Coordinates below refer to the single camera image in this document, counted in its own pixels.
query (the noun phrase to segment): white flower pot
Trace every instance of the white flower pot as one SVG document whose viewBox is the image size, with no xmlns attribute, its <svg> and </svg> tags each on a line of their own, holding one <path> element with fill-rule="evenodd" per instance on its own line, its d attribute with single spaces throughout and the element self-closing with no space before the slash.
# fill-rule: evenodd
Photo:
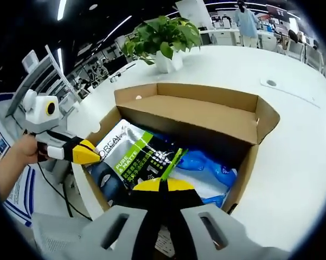
<svg viewBox="0 0 326 260">
<path fill-rule="evenodd" d="M 172 60 L 166 58 L 161 51 L 157 52 L 155 62 L 158 70 L 161 73 L 175 72 L 183 67 L 181 52 L 174 51 Z"/>
</svg>

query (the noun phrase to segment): white table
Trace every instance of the white table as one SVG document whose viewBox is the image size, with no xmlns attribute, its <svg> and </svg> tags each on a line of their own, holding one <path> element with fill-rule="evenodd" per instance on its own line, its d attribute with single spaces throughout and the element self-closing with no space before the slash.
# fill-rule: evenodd
<svg viewBox="0 0 326 260">
<path fill-rule="evenodd" d="M 83 100 L 80 111 L 68 118 L 69 130 L 86 137 L 114 106 L 115 89 L 145 83 L 202 84 L 262 96 L 281 120 L 260 145 L 250 181 L 232 216 L 255 242 L 293 250 L 326 205 L 326 79 L 292 58 L 246 47 L 193 48 L 183 62 L 184 67 L 171 74 L 136 62 L 117 82 L 106 80 Z M 277 86 L 262 86 L 261 81 L 268 79 Z M 84 121 L 85 111 L 91 111 L 93 118 Z M 101 209 L 88 183 L 82 174 L 75 177 L 88 211 L 97 217 Z"/>
<path fill-rule="evenodd" d="M 226 41 L 226 40 L 222 41 L 222 38 L 229 39 L 229 37 L 227 37 L 227 36 L 224 36 L 224 37 L 221 36 L 224 33 L 226 33 L 226 34 L 229 33 L 231 41 Z M 257 33 L 258 33 L 259 45 L 260 45 L 261 49 L 263 49 L 263 40 L 265 40 L 267 38 L 274 38 L 273 32 L 271 33 L 271 32 L 265 31 L 265 30 L 257 30 Z M 236 46 L 236 43 L 238 42 L 237 37 L 240 37 L 240 30 L 238 28 L 229 28 L 229 29 L 221 28 L 221 29 L 200 31 L 200 34 L 209 34 L 210 37 L 213 35 L 217 39 L 217 42 L 219 40 L 221 41 L 221 43 L 218 42 L 218 45 Z"/>
</svg>

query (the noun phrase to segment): robotic arm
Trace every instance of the robotic arm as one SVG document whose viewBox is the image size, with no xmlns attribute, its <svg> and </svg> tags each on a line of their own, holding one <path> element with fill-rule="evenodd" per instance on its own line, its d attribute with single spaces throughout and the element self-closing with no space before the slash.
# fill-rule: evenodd
<svg viewBox="0 0 326 260">
<path fill-rule="evenodd" d="M 35 135 L 41 153 L 50 158 L 82 165 L 100 161 L 94 145 L 60 125 L 59 102 L 56 96 L 37 96 L 30 89 L 23 99 L 23 106 L 26 110 L 25 127 L 30 134 Z"/>
<path fill-rule="evenodd" d="M 138 184 L 126 205 L 116 205 L 87 224 L 77 242 L 45 256 L 53 260 L 142 260 L 154 258 L 164 225 L 174 246 L 172 259 L 284 260 L 289 253 L 264 248 L 245 227 L 213 204 L 203 205 L 183 180 L 160 178 Z"/>
</svg>

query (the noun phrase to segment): box flap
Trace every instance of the box flap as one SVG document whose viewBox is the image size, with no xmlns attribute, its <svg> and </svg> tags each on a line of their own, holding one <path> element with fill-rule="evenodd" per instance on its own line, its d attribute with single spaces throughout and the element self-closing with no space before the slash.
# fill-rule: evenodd
<svg viewBox="0 0 326 260">
<path fill-rule="evenodd" d="M 279 121 L 278 113 L 262 98 L 231 89 L 156 83 L 117 90 L 114 95 L 118 107 L 201 126 L 253 145 L 261 143 Z"/>
<path fill-rule="evenodd" d="M 150 96 L 117 105 L 173 119 L 257 143 L 255 113 L 215 103 L 174 96 Z"/>
<path fill-rule="evenodd" d="M 280 115 L 264 99 L 258 97 L 255 114 L 258 119 L 257 135 L 258 143 L 277 126 L 280 121 Z"/>
<path fill-rule="evenodd" d="M 121 119 L 117 107 L 113 107 L 108 114 L 100 121 L 100 130 L 96 133 L 91 133 L 87 136 L 87 140 L 94 146 L 100 142 L 105 135 L 116 125 Z"/>
<path fill-rule="evenodd" d="M 116 90 L 114 92 L 114 98 L 116 100 L 116 104 L 121 104 L 139 99 L 140 97 L 147 98 L 157 94 L 157 84 L 154 83 Z"/>
<path fill-rule="evenodd" d="M 158 95 L 211 102 L 249 112 L 255 112 L 257 105 L 257 95 L 236 90 L 192 84 L 158 83 L 157 85 Z"/>
</svg>

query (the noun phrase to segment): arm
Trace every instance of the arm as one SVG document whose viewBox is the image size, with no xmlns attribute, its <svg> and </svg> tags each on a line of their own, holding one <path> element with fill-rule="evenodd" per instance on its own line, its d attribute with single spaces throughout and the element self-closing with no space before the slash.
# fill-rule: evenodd
<svg viewBox="0 0 326 260">
<path fill-rule="evenodd" d="M 252 11 L 251 12 L 251 15 L 252 15 L 252 18 L 253 18 L 253 21 L 255 22 L 255 24 L 257 25 L 257 28 L 258 28 L 258 25 L 259 25 L 259 20 L 258 18 L 254 15 L 254 13 Z"/>
<path fill-rule="evenodd" d="M 240 19 L 239 19 L 238 11 L 235 11 L 235 23 L 238 27 L 240 26 Z"/>
<path fill-rule="evenodd" d="M 37 162 L 37 141 L 24 135 L 0 161 L 0 199 L 5 201 L 28 164 Z"/>
</svg>

